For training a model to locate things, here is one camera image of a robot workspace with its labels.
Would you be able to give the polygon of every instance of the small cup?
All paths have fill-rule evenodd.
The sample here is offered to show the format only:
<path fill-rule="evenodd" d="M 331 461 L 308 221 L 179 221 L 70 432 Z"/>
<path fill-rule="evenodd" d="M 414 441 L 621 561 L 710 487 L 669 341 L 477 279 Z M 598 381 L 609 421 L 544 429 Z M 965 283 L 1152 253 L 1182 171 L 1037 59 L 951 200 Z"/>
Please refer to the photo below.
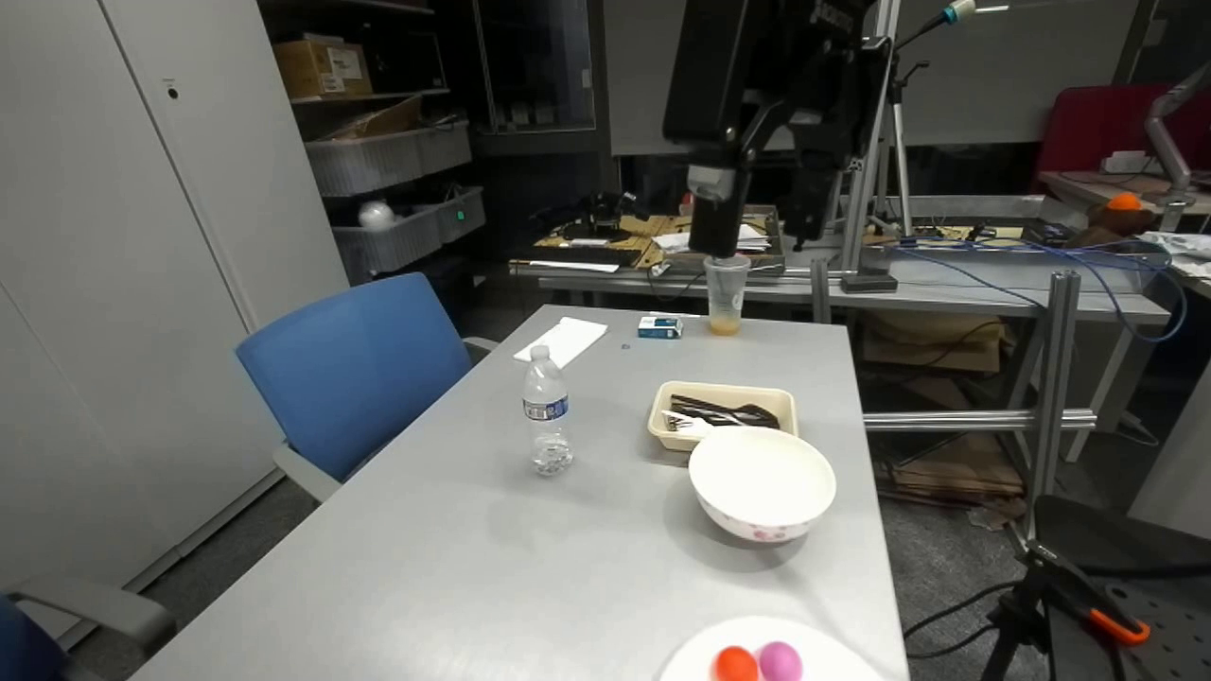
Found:
<path fill-rule="evenodd" d="M 709 259 L 709 328 L 733 339 L 744 313 L 749 259 Z"/>

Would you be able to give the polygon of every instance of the plastic bottle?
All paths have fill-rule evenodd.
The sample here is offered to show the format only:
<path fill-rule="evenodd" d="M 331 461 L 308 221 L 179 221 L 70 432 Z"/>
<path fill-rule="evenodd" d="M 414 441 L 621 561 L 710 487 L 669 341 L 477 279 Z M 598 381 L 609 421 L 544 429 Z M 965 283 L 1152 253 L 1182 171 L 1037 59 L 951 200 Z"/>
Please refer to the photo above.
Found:
<path fill-rule="evenodd" d="M 570 465 L 570 442 L 563 437 L 568 385 L 544 344 L 531 349 L 522 414 L 531 421 L 531 465 L 536 476 L 559 476 Z"/>

